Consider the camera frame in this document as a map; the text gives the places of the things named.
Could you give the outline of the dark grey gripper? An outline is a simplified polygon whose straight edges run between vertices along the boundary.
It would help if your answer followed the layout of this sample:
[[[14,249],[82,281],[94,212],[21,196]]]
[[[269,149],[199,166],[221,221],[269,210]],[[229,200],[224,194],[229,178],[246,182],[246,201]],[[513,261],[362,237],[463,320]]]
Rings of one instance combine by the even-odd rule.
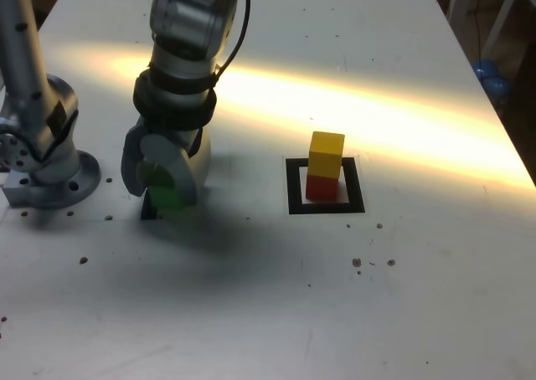
[[[141,196],[146,187],[137,170],[145,157],[147,186],[172,187],[181,202],[194,205],[197,187],[202,187],[208,176],[210,156],[209,134],[203,129],[154,128],[147,135],[145,120],[139,119],[125,137],[121,177],[130,194]]]

